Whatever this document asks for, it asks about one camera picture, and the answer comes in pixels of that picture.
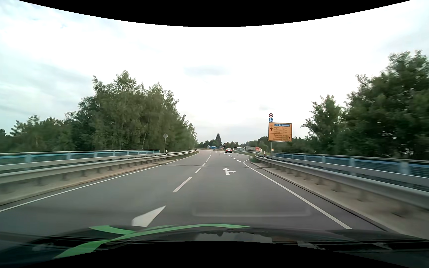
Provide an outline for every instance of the black border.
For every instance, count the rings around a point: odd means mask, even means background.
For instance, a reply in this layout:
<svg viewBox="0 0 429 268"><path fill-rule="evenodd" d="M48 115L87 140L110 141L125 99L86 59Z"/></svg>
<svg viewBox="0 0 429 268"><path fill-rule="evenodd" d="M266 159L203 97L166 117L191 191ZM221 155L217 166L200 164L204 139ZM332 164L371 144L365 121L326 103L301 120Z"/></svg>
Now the black border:
<svg viewBox="0 0 429 268"><path fill-rule="evenodd" d="M118 21L187 27L243 27L284 24L356 13L403 1L295 2L140 2L42 1L23 2Z"/></svg>

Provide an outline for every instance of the tree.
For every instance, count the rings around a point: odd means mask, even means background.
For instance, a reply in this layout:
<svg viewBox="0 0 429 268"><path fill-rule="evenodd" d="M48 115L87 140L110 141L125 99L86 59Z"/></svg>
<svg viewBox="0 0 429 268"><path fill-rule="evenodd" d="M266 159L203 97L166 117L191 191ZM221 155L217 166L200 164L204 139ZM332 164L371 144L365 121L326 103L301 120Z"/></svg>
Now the tree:
<svg viewBox="0 0 429 268"><path fill-rule="evenodd" d="M219 133L216 134L216 146L221 146L222 142L221 142L221 136L219 136Z"/></svg>
<svg viewBox="0 0 429 268"><path fill-rule="evenodd" d="M0 153L68 150L185 151L196 145L194 125L176 109L178 100L160 83L145 88L124 70L113 82L93 77L94 95L82 98L65 119L33 115L0 130Z"/></svg>
<svg viewBox="0 0 429 268"><path fill-rule="evenodd" d="M429 58L391 54L379 76L358 75L348 95L346 136L352 154L429 160Z"/></svg>
<svg viewBox="0 0 429 268"><path fill-rule="evenodd" d="M315 139L314 149L324 154L340 153L337 147L337 135L342 129L341 106L336 105L334 96L327 95L326 98L320 97L322 102L312 102L312 117L306 120L301 126L309 129L309 137Z"/></svg>

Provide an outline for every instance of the white arrow road marking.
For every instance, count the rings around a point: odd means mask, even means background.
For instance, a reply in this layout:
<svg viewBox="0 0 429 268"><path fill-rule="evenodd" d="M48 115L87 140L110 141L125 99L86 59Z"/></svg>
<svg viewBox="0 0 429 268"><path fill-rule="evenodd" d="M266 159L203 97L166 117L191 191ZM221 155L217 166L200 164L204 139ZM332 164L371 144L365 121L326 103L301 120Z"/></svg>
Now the white arrow road marking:
<svg viewBox="0 0 429 268"><path fill-rule="evenodd" d="M188 182L188 180L190 180L191 178L193 178L193 177L189 177L188 179L186 179L184 182L182 182L182 184L180 184L180 186L178 186L178 187L176 187L176 189L175 190L173 190L173 192L175 193L175 192L178 192L178 190L180 190L180 188L181 187L183 187L183 185L185 185L185 183L187 183Z"/></svg>
<svg viewBox="0 0 429 268"><path fill-rule="evenodd" d="M224 170L224 174L226 174L226 175L229 175L229 173L230 173L230 172L235 173L235 171L234 171L234 170L229 171L229 169L228 169L227 167L225 167L223 170Z"/></svg>
<svg viewBox="0 0 429 268"><path fill-rule="evenodd" d="M132 220L132 226L147 227L165 207L166 206L164 205L150 212L134 217Z"/></svg>

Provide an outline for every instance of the solid white line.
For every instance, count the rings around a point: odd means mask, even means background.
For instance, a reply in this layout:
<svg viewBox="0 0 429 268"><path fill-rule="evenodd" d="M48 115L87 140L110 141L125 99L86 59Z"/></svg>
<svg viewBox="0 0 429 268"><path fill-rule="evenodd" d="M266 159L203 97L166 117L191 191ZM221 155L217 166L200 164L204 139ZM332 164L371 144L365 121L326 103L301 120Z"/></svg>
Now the solid white line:
<svg viewBox="0 0 429 268"><path fill-rule="evenodd" d="M176 161L183 160L183 159L187 159L188 157L185 157L185 158L182 158L182 159L178 159L178 160L175 160L175 161L171 161L169 164L171 164L171 163L173 163L173 162L176 162ZM165 165L165 164L163 164L163 165L158 165L158 166L154 166L154 167L149 167L149 168L145 168L145 169L141 169L141 170L137 170L137 171L134 171L134 172L131 172L131 173L123 174L123 175L120 175L120 176L117 176L117 177L113 177L113 178L110 178L110 179L106 179L106 180L103 180L103 181L99 181L99 182L94 182L94 183L91 183L91 184L88 184L88 185L80 186L80 187L77 187L77 188L74 188L74 189L71 189L71 190L63 191L63 192L60 192L60 193L57 193L57 194L53 194L53 195L50 195L50 196L46 196L46 197L43 197L43 198L38 198L38 199L35 199L35 200L33 200L33 201L29 201L29 202L26 202L26 203L22 203L22 204L14 205L14 206L11 206L11 207L8 207L8 208L5 208L5 209L2 209L2 210L0 210L0 212L3 212L3 211L6 211L6 210L9 210L9 209L12 209L12 208L15 208L15 207L19 207L19 206L22 206L22 205L25 205L25 204L30 204L30 203L33 203L33 202L36 202L36 201L39 201L39 200L42 200L42 199L46 199L46 198L50 198L50 197L54 197L54 196L58 196L58 195L60 195L60 194L66 193L66 192L71 192L71 191L74 191L74 190L77 190L77 189L80 189L80 188L84 188L84 187L87 187L87 186L91 186L91 185L94 185L94 184L98 184L98 183L101 183L101 182L106 182L106 181L110 181L110 180L113 180L113 179L117 179L117 178L120 178L120 177L123 177L123 176L131 175L131 174L134 174L134 173L137 173L137 172L140 172L140 171L145 171L145 170L149 170L149 169L152 169L152 168L158 168L158 167L161 167L161 166L164 166L164 165Z"/></svg>
<svg viewBox="0 0 429 268"><path fill-rule="evenodd" d="M187 182L188 182L188 180L190 180L191 178L193 178L193 177L189 177L188 179L186 179L182 184L180 184L180 186L176 187L176 189L175 189L175 190L173 190L173 192L174 192L174 193L175 193L175 192L178 192L178 190L180 190L180 188L181 188L181 187L183 187L183 185L185 185L185 183L187 183Z"/></svg>
<svg viewBox="0 0 429 268"><path fill-rule="evenodd" d="M266 179L269 179L270 181L272 181L273 183L283 187L284 190L286 190L287 192L290 192L291 194L295 195L297 198L301 199L302 201L306 202L308 205L310 205L311 207L315 208L316 210L318 210L320 213L324 214L325 216L329 217L331 220L333 220L334 222L338 223L339 225L341 225L343 228L346 229L352 229L350 228L350 226L348 226L347 224L341 222L339 219L337 219L336 217L330 215L329 213L327 213L326 211L324 211L323 209L319 208L318 206L316 206L315 204L310 203L309 201L307 201L305 198L301 197L300 195L296 194L295 192L289 190L288 188L284 187L282 184L278 183L277 181L271 179L270 177L260 173L259 171L249 167L248 165L246 165L246 161L243 162L243 164L245 166L247 166L248 168L250 168L251 170L259 173L261 176L265 177Z"/></svg>

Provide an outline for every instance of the sign pole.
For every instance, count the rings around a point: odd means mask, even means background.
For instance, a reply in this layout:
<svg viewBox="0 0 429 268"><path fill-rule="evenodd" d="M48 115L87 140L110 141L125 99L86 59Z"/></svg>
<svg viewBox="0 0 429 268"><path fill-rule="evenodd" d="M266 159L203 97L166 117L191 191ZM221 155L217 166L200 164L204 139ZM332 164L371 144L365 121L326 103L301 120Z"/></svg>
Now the sign pole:
<svg viewBox="0 0 429 268"><path fill-rule="evenodd" d="M166 138L168 138L168 134L163 134L163 137L165 138L165 147L163 148L163 152L166 153Z"/></svg>

